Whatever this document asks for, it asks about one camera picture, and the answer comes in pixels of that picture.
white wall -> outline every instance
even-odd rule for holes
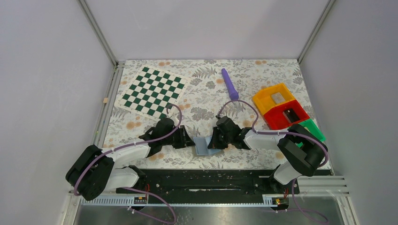
[[[118,60],[298,58],[328,0],[87,0]]]
[[[75,0],[0,3],[0,224],[53,225],[112,66]]]
[[[302,63],[362,225],[398,224],[398,1],[337,1]]]

floral tablecloth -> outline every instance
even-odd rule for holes
[[[142,65],[151,65],[176,74],[191,77],[179,107],[183,112],[182,125],[190,137],[210,136],[221,106],[229,101],[228,91],[221,75],[226,68],[239,99],[254,106],[252,96],[259,90],[278,83],[285,83],[308,115],[314,118],[306,86],[296,60],[128,60],[116,99],[128,88],[129,81]],[[240,127],[250,127],[255,113],[242,103],[229,104],[223,115],[228,115]],[[113,107],[103,147],[130,143],[157,122],[124,109]],[[263,118],[256,129],[269,129]],[[210,157],[196,156],[194,147],[162,151],[146,159],[130,162],[138,168],[164,169],[274,169],[286,159],[272,149],[239,150],[229,146],[223,152]],[[322,169],[330,169],[327,163]]]

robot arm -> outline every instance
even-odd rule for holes
[[[145,180],[145,174],[135,166],[124,166],[125,164],[136,159],[150,157],[158,153],[164,145],[172,145],[175,149],[195,145],[189,138],[184,126],[180,126],[179,129],[167,138],[151,142],[151,140],[167,135],[174,128],[174,121],[172,119],[163,118],[155,127],[150,128],[145,134],[132,141],[133,143],[148,143],[125,147],[103,156],[82,178],[77,187],[78,192],[86,200],[90,201],[99,196],[104,190],[120,187],[137,187],[141,189],[140,186],[143,184],[138,181],[140,178]],[[75,186],[78,178],[89,163],[109,150],[113,149],[100,149],[95,145],[87,147],[66,174],[66,180],[72,186]]]
[[[299,176],[311,177],[324,158],[322,149],[312,141],[295,135],[261,135],[255,133],[251,127],[241,129],[230,118],[219,118],[214,128],[209,147],[227,146],[229,143],[238,149],[274,149],[280,150],[287,162],[279,165],[271,175],[271,181],[282,185],[288,184]],[[303,134],[318,140],[308,130],[299,124],[279,132],[289,131]]]

green box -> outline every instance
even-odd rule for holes
[[[314,135],[318,140],[321,142],[324,142],[326,140],[325,136],[322,134],[322,132],[319,130],[319,128],[315,125],[315,123],[312,121],[312,119],[305,120],[301,123],[298,123],[302,125],[304,128],[307,128],[307,130]]]

light blue object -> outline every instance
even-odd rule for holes
[[[193,137],[193,142],[195,142],[196,155],[198,156],[211,156],[215,153],[220,152],[220,149],[207,149],[211,141],[211,136],[207,137]]]

